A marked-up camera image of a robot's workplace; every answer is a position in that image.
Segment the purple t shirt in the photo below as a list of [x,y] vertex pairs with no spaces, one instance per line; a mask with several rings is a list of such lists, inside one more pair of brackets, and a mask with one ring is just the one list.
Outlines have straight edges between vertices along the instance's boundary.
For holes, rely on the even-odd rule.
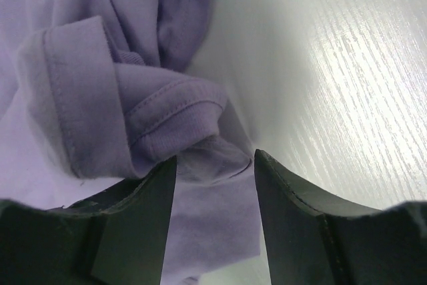
[[260,254],[228,97],[185,73],[211,0],[1,0],[1,197],[69,206],[177,158],[163,284]]

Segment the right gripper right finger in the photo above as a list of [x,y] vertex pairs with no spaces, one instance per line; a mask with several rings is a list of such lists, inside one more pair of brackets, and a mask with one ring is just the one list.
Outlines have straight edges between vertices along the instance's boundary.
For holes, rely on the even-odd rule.
[[257,150],[272,284],[425,284],[426,203],[377,210],[340,198]]

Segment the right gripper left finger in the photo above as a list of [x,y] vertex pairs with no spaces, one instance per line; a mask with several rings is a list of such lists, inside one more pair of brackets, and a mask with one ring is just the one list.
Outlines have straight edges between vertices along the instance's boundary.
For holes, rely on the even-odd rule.
[[69,208],[1,201],[2,284],[159,284],[176,160]]

